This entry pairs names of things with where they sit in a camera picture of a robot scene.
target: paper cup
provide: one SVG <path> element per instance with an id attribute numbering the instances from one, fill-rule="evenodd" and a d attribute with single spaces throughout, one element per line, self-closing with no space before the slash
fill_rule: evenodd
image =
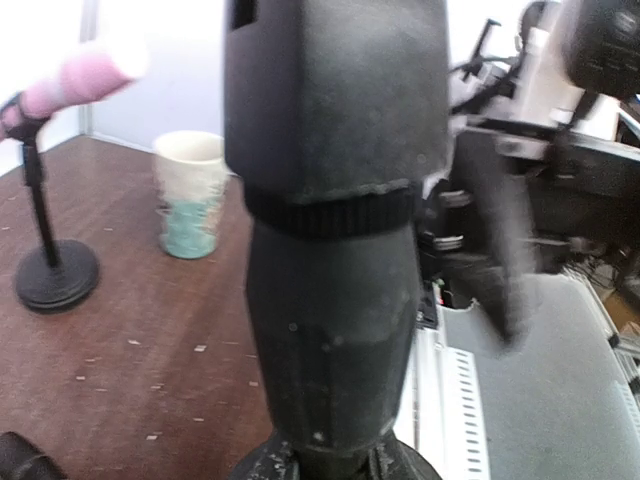
<path id="1" fill-rule="evenodd" d="M 171 132 L 156 139 L 154 151 L 162 248 L 178 258 L 209 255 L 216 248 L 229 178 L 224 139 L 207 132 Z"/>

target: brown floor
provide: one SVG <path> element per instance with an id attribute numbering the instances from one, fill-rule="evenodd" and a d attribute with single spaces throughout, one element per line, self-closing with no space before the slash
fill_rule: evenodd
<path id="1" fill-rule="evenodd" d="M 68 314 L 18 303 L 13 274 L 37 236 L 22 172 L 2 177 L 0 431 L 27 436 L 72 479 L 225 479 L 270 431 L 239 183 L 216 252 L 184 261 L 157 246 L 151 155 L 78 138 L 45 162 L 56 236 L 91 246 L 102 279 Z"/>

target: gray surface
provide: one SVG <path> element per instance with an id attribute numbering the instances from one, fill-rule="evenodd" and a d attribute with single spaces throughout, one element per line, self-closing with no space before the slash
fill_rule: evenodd
<path id="1" fill-rule="evenodd" d="M 624 377 L 593 298 L 565 277 L 531 281 L 538 308 L 514 352 L 497 350 L 477 308 L 444 315 L 449 346 L 476 355 L 492 480 L 640 478 Z"/>

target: microphone stand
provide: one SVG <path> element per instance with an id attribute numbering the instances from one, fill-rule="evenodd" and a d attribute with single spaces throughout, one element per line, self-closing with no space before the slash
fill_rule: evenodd
<path id="1" fill-rule="evenodd" d="M 33 209 L 42 246 L 29 253 L 18 266 L 15 289 L 20 301 L 37 313 L 71 310 L 98 285 L 100 267 L 93 251 L 75 240 L 55 241 L 42 184 L 45 173 L 37 147 L 40 129 L 49 120 L 32 119 L 20 107 L 20 96 L 11 99 L 0 112 L 17 107 L 23 122 L 17 127 L 2 123 L 7 136 L 22 142 L 24 182 L 31 191 Z"/>

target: stand pole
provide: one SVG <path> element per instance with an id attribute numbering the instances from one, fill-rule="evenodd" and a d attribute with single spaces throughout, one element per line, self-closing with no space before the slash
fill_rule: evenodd
<path id="1" fill-rule="evenodd" d="M 40 154 L 36 146 L 24 143 L 22 145 L 22 159 L 24 163 L 25 184 L 31 190 L 33 209 L 36 221 L 38 222 L 42 248 L 47 259 L 47 265 L 50 268 L 58 268 L 60 266 L 60 255 L 53 240 L 51 224 L 49 223 L 47 204 L 42 190 L 44 174 Z"/>

